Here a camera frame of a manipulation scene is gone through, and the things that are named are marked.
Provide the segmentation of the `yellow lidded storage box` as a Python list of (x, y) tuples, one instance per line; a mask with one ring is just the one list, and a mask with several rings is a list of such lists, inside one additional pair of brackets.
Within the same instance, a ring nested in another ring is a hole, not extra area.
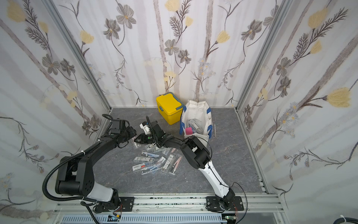
[(156, 102), (159, 113), (169, 125), (180, 121), (184, 104), (172, 92), (158, 96)]

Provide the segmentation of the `clear case label top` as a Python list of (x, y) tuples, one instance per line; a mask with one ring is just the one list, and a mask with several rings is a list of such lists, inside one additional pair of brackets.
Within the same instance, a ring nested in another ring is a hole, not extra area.
[(199, 120), (197, 119), (190, 119), (189, 120), (189, 126), (196, 132), (196, 133), (201, 133), (203, 130), (199, 124)]

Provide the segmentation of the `pink plastic case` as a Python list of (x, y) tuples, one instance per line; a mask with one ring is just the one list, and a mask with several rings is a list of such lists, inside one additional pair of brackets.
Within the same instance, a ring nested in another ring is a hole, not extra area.
[(185, 128), (185, 133), (186, 133), (186, 135), (192, 135), (192, 134), (194, 134), (193, 129), (192, 129), (191, 127)]

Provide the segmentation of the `clear case red mark label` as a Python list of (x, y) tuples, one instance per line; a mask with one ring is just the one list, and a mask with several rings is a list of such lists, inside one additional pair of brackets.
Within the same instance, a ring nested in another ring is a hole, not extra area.
[(132, 171), (133, 172), (140, 171), (140, 170), (148, 167), (149, 165), (151, 165), (151, 164), (150, 163), (140, 163), (140, 164), (134, 165), (134, 166), (132, 166)]

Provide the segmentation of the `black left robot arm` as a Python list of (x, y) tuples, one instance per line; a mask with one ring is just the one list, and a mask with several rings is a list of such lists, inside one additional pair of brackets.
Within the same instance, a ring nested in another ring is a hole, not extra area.
[(45, 177), (44, 196), (52, 201), (80, 200), (92, 203), (96, 212), (116, 211), (121, 205), (118, 191), (95, 181), (93, 166), (108, 152), (126, 146), (136, 136), (129, 121), (110, 119), (105, 133), (86, 150), (66, 156)]

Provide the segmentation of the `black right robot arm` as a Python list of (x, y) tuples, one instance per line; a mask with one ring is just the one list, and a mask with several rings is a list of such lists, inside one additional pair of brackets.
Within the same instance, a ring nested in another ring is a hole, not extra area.
[(214, 190), (216, 200), (219, 204), (218, 209), (211, 208), (208, 205), (207, 209), (209, 211), (221, 212), (236, 208), (236, 195), (232, 188), (224, 182), (216, 171), (212, 162), (212, 153), (207, 149), (207, 146), (203, 144), (203, 138), (194, 135), (184, 139), (177, 138), (169, 133), (165, 133), (156, 121), (151, 122), (150, 120), (141, 123), (140, 128), (143, 130), (143, 133), (136, 137), (134, 140), (136, 143), (155, 144), (155, 146), (159, 148), (171, 147), (179, 149), (188, 163), (206, 177)]

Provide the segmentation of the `metal scissors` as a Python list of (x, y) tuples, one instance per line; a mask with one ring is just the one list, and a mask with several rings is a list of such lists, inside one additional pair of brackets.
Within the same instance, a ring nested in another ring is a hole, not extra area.
[(218, 139), (218, 138), (219, 138), (219, 135), (217, 134), (217, 128), (216, 128), (216, 125), (215, 125), (215, 124), (213, 124), (212, 138), (213, 138), (213, 139)]

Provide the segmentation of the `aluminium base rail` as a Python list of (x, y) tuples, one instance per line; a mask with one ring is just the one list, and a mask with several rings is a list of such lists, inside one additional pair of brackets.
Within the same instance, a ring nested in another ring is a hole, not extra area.
[(240, 193), (228, 210), (208, 194), (121, 194), (116, 212), (95, 213), (79, 202), (58, 202), (51, 224), (288, 224), (275, 194)]

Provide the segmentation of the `clear case white barcode label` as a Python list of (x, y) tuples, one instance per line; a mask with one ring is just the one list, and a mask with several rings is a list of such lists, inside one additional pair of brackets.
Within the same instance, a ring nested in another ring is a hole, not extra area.
[(162, 173), (167, 173), (169, 169), (172, 167), (172, 164), (174, 163), (174, 159), (176, 158), (176, 155), (170, 154), (164, 163), (164, 166), (162, 167)]

